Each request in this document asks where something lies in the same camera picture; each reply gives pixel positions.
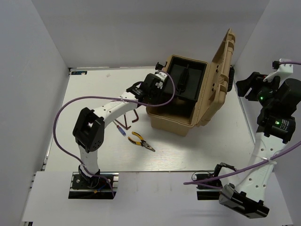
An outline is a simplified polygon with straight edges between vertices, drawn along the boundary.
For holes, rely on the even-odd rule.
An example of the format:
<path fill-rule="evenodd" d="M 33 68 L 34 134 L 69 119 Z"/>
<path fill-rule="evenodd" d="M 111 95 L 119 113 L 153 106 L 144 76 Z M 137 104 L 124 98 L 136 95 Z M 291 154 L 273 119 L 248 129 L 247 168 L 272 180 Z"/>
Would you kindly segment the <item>tan plastic toolbox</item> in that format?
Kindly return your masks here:
<path fill-rule="evenodd" d="M 172 101 L 146 108 L 153 128 L 184 137 L 191 128 L 209 123 L 232 89 L 235 42 L 235 34 L 228 29 L 211 62 L 171 55 L 165 65 L 156 64 L 157 70 L 170 75 L 159 101 Z"/>

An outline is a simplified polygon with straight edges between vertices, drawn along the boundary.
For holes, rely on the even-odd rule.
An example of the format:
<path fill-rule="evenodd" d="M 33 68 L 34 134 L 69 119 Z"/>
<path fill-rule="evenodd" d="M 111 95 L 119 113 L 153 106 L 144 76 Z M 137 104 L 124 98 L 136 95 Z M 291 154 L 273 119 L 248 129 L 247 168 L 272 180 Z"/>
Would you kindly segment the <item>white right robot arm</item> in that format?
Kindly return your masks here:
<path fill-rule="evenodd" d="M 236 83 L 238 95 L 257 101 L 262 109 L 257 118 L 255 145 L 246 174 L 242 179 L 230 179 L 224 171 L 212 176 L 213 184 L 222 188 L 219 204 L 247 218 L 265 218 L 269 208 L 264 205 L 268 180 L 280 154 L 296 129 L 296 111 L 301 101 L 301 82 L 280 76 L 268 81 L 267 75 L 253 72 Z"/>

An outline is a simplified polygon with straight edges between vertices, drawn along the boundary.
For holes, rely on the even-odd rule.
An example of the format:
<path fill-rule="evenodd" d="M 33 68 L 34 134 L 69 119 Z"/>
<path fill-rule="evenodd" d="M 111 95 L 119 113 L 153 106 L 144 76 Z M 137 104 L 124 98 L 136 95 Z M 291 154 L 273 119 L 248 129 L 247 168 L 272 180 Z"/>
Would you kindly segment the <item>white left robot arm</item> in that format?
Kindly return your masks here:
<path fill-rule="evenodd" d="M 99 184 L 97 150 L 103 144 L 105 128 L 118 117 L 142 105 L 158 107 L 170 103 L 172 99 L 164 103 L 159 100 L 167 80 L 171 80 L 170 75 L 157 70 L 154 74 L 149 73 L 144 81 L 127 88 L 119 97 L 108 98 L 109 103 L 80 111 L 72 134 L 80 149 L 79 173 L 88 187 L 94 188 Z"/>

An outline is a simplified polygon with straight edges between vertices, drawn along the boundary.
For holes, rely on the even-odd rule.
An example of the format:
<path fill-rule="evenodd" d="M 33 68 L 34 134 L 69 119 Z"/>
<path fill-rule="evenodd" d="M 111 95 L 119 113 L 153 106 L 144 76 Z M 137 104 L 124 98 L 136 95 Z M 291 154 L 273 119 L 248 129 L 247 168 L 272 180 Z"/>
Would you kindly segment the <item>large brown hex key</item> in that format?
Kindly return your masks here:
<path fill-rule="evenodd" d="M 139 120 L 139 115 L 138 115 L 138 113 L 137 113 L 136 110 L 133 110 L 133 112 L 134 112 L 134 114 L 135 114 L 135 119 L 132 120 L 132 123 L 136 123 L 136 122 L 138 122 L 138 120 Z"/>

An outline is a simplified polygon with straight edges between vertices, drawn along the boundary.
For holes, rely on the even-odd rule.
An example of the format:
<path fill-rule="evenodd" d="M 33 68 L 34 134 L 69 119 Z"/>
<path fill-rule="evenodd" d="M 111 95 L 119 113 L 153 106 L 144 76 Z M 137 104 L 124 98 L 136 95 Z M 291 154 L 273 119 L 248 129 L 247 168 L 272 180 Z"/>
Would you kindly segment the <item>black toolbox inner tray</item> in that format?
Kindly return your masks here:
<path fill-rule="evenodd" d="M 198 101 L 207 63 L 173 55 L 168 61 L 167 78 L 163 94 L 183 101 L 195 103 Z"/>

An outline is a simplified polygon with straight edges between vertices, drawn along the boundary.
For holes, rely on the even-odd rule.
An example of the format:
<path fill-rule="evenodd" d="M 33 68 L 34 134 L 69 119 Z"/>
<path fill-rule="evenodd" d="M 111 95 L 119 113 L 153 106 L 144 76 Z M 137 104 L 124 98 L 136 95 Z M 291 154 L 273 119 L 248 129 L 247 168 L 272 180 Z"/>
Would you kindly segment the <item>blue red screwdriver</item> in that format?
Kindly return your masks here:
<path fill-rule="evenodd" d="M 122 134 L 122 136 L 126 136 L 126 132 L 115 122 L 113 121 L 113 123 L 115 124 L 116 128 L 118 129 L 118 131 Z"/>

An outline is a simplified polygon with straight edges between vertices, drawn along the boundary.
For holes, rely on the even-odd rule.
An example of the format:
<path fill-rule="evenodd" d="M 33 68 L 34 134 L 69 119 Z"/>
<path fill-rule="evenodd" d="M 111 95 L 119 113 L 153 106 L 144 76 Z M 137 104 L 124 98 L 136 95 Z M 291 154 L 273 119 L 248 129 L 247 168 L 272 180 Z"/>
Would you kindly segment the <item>yellow black needle-nose pliers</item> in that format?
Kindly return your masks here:
<path fill-rule="evenodd" d="M 128 139 L 129 142 L 131 142 L 131 143 L 134 144 L 134 145 L 138 145 L 138 146 L 144 147 L 144 148 L 146 148 L 146 149 L 148 149 L 148 150 L 150 150 L 150 151 L 152 151 L 152 152 L 155 152 L 155 151 L 156 151 L 151 145 L 149 145 L 149 144 L 144 140 L 144 138 L 143 138 L 140 134 L 138 134 L 137 132 L 134 132 L 134 131 L 132 131 L 131 134 L 134 135 L 134 136 L 136 136 L 136 137 L 138 137 L 138 138 L 139 138 L 139 141 L 135 141 L 135 140 L 133 140 L 131 137 L 127 137 L 127 139 Z"/>

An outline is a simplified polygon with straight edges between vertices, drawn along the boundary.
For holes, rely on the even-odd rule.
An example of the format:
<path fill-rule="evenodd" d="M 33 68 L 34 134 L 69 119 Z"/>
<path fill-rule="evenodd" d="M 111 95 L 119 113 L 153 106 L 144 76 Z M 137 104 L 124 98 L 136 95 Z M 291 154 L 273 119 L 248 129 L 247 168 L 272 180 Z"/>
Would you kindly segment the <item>blue XDOF label sticker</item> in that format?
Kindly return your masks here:
<path fill-rule="evenodd" d="M 71 75 L 86 75 L 87 71 L 72 71 Z"/>

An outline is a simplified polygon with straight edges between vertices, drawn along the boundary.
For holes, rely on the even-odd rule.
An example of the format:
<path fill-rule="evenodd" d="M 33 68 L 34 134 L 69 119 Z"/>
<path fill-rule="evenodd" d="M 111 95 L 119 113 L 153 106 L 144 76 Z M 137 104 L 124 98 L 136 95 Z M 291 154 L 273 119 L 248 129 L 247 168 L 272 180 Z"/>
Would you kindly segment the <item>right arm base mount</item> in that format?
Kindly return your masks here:
<path fill-rule="evenodd" d="M 213 171 L 198 170 L 191 175 L 192 181 L 209 179 L 217 177 L 220 175 L 222 169 L 229 169 L 230 171 L 236 171 L 234 166 L 228 165 L 221 162 L 217 164 Z M 217 201 L 219 200 L 220 191 L 222 189 L 221 180 L 215 180 L 210 182 L 205 182 L 204 185 L 197 185 L 197 199 L 199 201 Z"/>

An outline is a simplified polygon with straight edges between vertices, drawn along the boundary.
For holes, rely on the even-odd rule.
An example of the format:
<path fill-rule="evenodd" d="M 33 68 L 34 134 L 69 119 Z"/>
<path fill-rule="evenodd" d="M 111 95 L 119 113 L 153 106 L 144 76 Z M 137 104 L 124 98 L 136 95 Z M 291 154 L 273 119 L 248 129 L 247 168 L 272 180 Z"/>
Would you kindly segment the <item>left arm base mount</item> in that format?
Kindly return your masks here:
<path fill-rule="evenodd" d="M 73 173 L 68 199 L 113 200 L 110 185 L 115 195 L 118 189 L 119 173 L 105 172 L 103 176 L 108 179 L 108 182 L 103 178 L 96 178 L 96 181 L 89 184 L 79 173 Z"/>

